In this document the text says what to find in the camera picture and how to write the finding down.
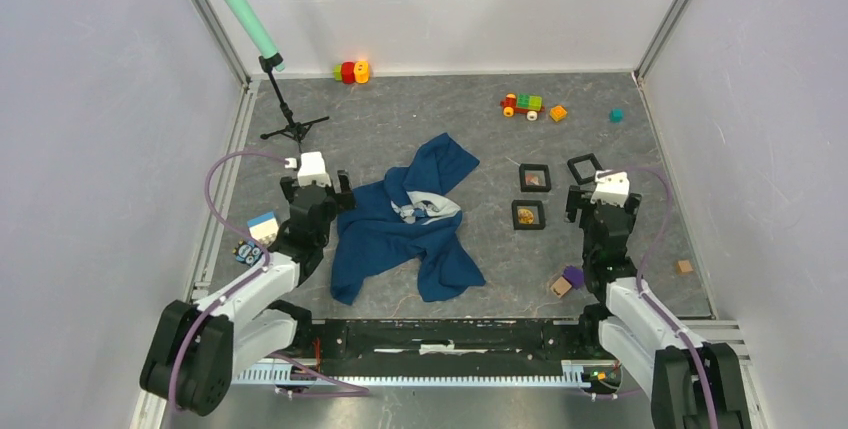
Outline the blue Mickey Mouse t-shirt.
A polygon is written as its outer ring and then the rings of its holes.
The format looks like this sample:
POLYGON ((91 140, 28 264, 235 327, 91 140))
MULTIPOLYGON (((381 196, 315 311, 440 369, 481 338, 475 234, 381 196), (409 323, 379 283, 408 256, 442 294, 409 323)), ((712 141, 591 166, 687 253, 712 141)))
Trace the blue Mickey Mouse t-shirt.
POLYGON ((350 305, 367 278, 416 259, 425 302, 455 298, 486 280, 458 237, 462 208, 448 196, 479 160, 449 134, 421 145, 406 166, 353 191, 356 206, 337 218, 332 297, 350 305))

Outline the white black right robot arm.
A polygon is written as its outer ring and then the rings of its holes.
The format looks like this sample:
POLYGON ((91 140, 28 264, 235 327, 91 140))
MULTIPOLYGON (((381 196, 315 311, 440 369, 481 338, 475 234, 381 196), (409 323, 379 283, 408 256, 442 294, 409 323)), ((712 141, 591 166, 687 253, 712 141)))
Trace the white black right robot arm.
POLYGON ((577 341, 591 357, 614 356, 650 400, 657 428, 749 428, 739 358, 660 303, 627 252, 641 197, 610 203, 573 185, 566 218, 583 232, 585 285, 597 301, 580 316, 577 341))

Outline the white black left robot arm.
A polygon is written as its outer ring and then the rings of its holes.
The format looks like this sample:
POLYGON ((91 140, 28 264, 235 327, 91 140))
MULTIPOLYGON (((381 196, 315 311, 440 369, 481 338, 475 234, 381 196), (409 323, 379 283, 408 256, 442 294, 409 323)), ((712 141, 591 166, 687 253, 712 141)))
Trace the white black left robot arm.
POLYGON ((284 177, 289 218, 255 264, 195 303, 162 311, 140 373, 142 390, 200 416, 223 400, 234 378, 284 350, 306 354, 314 343, 308 310, 284 301, 324 258, 331 222, 355 206, 346 171, 327 186, 284 177))

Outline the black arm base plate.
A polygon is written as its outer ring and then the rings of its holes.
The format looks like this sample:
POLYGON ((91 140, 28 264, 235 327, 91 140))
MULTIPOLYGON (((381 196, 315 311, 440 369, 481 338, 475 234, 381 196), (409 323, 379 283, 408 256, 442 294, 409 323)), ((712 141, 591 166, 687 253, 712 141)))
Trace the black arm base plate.
POLYGON ((553 376, 615 356, 572 319, 325 319, 283 354, 329 376, 553 376))

